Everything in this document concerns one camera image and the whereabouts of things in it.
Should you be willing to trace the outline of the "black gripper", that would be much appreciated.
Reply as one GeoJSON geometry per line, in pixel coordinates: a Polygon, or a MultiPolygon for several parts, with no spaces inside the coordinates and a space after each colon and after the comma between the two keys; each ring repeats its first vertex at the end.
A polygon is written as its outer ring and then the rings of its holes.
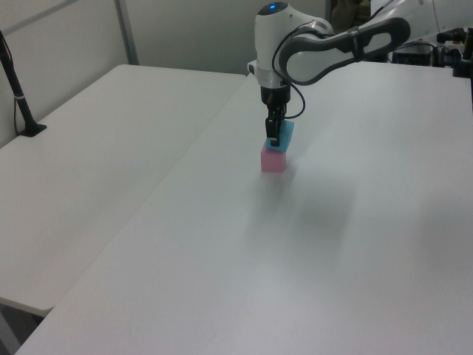
{"type": "Polygon", "coordinates": [[[286,118],[287,103],[290,101],[290,86],[276,89],[260,87],[262,103],[267,107],[269,113],[278,116],[268,116],[265,119],[266,143],[269,147],[279,147],[280,126],[286,118]]]}

